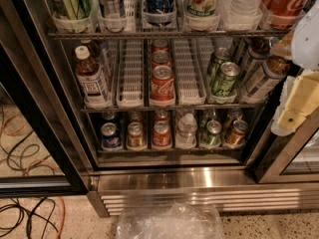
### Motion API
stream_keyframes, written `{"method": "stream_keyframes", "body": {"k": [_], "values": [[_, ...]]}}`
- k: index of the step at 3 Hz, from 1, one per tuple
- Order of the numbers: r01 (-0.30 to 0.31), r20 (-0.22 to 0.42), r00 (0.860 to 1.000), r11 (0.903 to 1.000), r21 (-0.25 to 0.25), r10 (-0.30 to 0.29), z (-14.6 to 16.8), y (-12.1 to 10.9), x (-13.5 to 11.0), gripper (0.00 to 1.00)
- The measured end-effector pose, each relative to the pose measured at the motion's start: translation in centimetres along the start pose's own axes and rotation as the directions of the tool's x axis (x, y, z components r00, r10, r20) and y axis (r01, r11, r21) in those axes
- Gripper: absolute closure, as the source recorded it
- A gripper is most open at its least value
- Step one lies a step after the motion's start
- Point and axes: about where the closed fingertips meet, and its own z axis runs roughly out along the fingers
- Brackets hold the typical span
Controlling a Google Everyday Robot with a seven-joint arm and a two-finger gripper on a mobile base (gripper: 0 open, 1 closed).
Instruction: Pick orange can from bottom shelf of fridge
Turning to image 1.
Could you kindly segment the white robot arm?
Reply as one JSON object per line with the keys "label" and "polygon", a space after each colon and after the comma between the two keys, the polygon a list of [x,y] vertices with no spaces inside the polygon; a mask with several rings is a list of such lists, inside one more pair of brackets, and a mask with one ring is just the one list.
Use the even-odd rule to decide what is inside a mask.
{"label": "white robot arm", "polygon": [[272,55],[291,60],[303,72],[284,83],[271,131],[286,136],[296,131],[319,107],[319,0],[272,49]]}

